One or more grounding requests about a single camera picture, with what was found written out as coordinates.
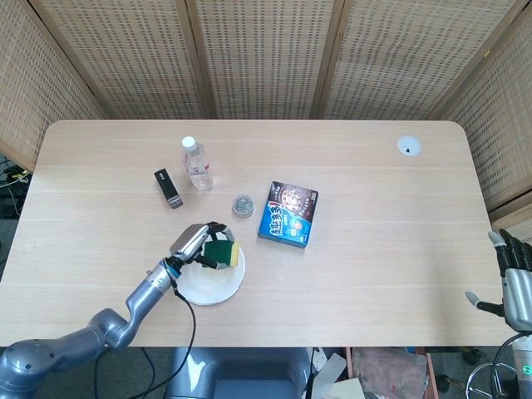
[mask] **small round tin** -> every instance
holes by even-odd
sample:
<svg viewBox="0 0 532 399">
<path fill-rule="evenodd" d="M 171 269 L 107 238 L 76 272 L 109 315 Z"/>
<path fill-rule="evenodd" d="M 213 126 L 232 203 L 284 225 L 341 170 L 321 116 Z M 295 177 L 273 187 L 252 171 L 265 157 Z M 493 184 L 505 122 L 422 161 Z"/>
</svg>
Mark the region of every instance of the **small round tin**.
<svg viewBox="0 0 532 399">
<path fill-rule="evenodd" d="M 253 214 L 253 201 L 248 195 L 239 195 L 233 201 L 233 213 L 239 218 L 248 218 Z"/>
</svg>

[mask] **sponge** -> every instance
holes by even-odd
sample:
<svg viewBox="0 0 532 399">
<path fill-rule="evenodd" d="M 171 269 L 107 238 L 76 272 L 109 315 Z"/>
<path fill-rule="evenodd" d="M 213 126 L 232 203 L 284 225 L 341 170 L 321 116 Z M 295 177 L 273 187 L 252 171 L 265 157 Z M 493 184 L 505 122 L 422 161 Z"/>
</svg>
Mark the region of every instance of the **sponge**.
<svg viewBox="0 0 532 399">
<path fill-rule="evenodd" d="M 239 248 L 239 243 L 227 239 L 208 241 L 205 243 L 204 256 L 220 264 L 237 266 L 239 264 Z"/>
</svg>

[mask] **wicker screen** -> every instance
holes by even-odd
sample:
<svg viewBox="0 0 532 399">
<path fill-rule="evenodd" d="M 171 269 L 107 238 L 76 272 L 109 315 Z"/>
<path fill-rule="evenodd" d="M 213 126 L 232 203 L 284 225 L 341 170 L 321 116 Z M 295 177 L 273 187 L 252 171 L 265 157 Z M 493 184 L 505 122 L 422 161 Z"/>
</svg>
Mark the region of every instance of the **wicker screen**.
<svg viewBox="0 0 532 399">
<path fill-rule="evenodd" d="M 204 116 L 175 0 L 32 2 L 114 117 Z"/>
<path fill-rule="evenodd" d="M 196 2 L 222 118 L 309 118 L 333 0 Z"/>
<path fill-rule="evenodd" d="M 426 118 L 514 0 L 354 0 L 325 118 Z"/>
<path fill-rule="evenodd" d="M 444 119 L 467 133 L 488 210 L 532 177 L 532 12 L 470 79 Z M 521 191 L 531 187 L 523 186 Z"/>
<path fill-rule="evenodd" d="M 0 141 L 33 169 L 52 122 L 106 115 L 28 11 L 18 0 L 0 2 Z"/>
</svg>

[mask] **snack box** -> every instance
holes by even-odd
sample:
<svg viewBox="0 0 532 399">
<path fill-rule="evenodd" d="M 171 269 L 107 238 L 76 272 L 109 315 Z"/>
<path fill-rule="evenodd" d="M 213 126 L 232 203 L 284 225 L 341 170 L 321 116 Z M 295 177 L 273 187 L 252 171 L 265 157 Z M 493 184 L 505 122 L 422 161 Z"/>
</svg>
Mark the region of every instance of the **snack box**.
<svg viewBox="0 0 532 399">
<path fill-rule="evenodd" d="M 318 192 L 273 181 L 259 237 L 305 248 L 313 226 Z"/>
</svg>

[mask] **black cable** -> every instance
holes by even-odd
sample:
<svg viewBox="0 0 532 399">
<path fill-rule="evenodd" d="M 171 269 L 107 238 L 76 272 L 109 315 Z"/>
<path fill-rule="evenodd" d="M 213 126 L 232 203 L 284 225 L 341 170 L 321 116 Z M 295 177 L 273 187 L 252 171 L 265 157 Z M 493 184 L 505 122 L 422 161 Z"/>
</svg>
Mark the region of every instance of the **black cable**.
<svg viewBox="0 0 532 399">
<path fill-rule="evenodd" d="M 313 347 L 313 354 L 310 356 L 310 369 L 308 370 L 309 376 L 313 373 L 314 352 L 316 351 L 314 350 L 314 347 Z"/>
<path fill-rule="evenodd" d="M 308 380 L 307 384 L 305 385 L 305 391 L 307 392 L 305 394 L 305 399 L 310 399 L 313 394 L 313 385 L 314 385 L 314 374 L 313 374 L 313 362 L 314 362 L 314 353 L 316 352 L 316 349 L 313 347 L 313 353 L 310 355 L 310 367 L 308 370 Z"/>
<path fill-rule="evenodd" d="M 142 347 L 141 351 L 144 354 L 148 363 L 150 364 L 150 368 L 151 368 L 151 380 L 150 380 L 150 385 L 148 386 L 148 389 L 150 389 L 151 387 L 153 387 L 153 383 L 155 382 L 155 366 L 153 365 L 153 362 L 151 361 L 151 357 L 150 355 L 148 355 L 148 352 L 145 350 L 145 348 Z M 148 394 L 145 394 L 142 397 L 142 399 L 146 398 L 147 396 Z"/>
<path fill-rule="evenodd" d="M 100 363 L 100 360 L 103 355 L 105 355 L 107 352 L 108 350 L 104 350 L 104 352 L 100 353 L 96 358 L 96 362 L 94 363 L 94 377 L 92 379 L 92 385 L 94 386 L 95 399 L 100 399 L 100 397 L 98 396 L 98 364 Z"/>
<path fill-rule="evenodd" d="M 513 341 L 516 339 L 519 339 L 521 337 L 528 337 L 532 334 L 532 331 L 528 332 L 520 332 L 519 334 L 515 334 L 513 337 L 508 338 L 505 343 L 503 343 L 500 347 L 497 353 L 495 354 L 495 357 L 493 358 L 493 363 L 491 364 L 491 377 L 490 377 L 490 387 L 491 387 L 491 397 L 497 398 L 497 395 L 495 394 L 497 391 L 497 387 L 495 386 L 495 372 L 497 370 L 496 366 L 499 363 L 500 354 L 508 347 Z"/>
<path fill-rule="evenodd" d="M 190 315 L 192 316 L 192 336 L 190 337 L 189 347 L 187 347 L 187 349 L 186 349 L 186 354 L 185 354 L 185 357 L 183 358 L 183 362 L 181 362 L 180 366 L 177 367 L 177 370 L 175 370 L 172 373 L 172 375 L 169 376 L 168 378 L 166 378 L 165 380 L 163 380 L 163 381 L 159 382 L 158 384 L 154 385 L 152 388 L 147 389 L 144 392 L 138 393 L 138 394 L 134 395 L 133 397 L 128 397 L 127 399 L 138 399 L 138 398 L 143 397 L 143 396 L 149 394 L 150 392 L 153 392 L 153 391 L 161 388 L 162 386 L 166 385 L 175 376 L 177 376 L 179 374 L 179 372 L 181 371 L 181 369 L 185 365 L 186 360 L 189 358 L 190 350 L 192 349 L 192 345 L 194 344 L 194 338 L 196 336 L 196 315 L 194 313 L 194 309 L 192 308 L 192 306 L 190 306 L 189 301 L 187 301 L 186 298 L 177 291 L 177 285 L 175 284 L 175 281 L 172 281 L 172 287 L 174 288 L 175 296 L 177 298 L 181 299 L 186 304 L 186 306 L 190 310 Z"/>
</svg>

